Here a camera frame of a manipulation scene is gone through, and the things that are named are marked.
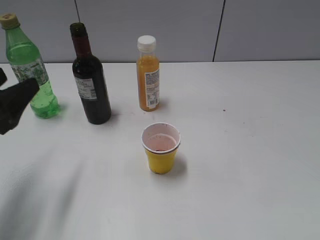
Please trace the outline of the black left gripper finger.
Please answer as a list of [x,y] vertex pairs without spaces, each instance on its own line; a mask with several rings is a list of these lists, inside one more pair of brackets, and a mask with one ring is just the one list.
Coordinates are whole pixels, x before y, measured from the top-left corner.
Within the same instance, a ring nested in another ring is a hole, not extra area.
[[0,68],[0,86],[2,86],[7,81],[7,76],[2,68]]
[[0,134],[13,130],[27,105],[40,90],[37,80],[29,78],[0,91]]

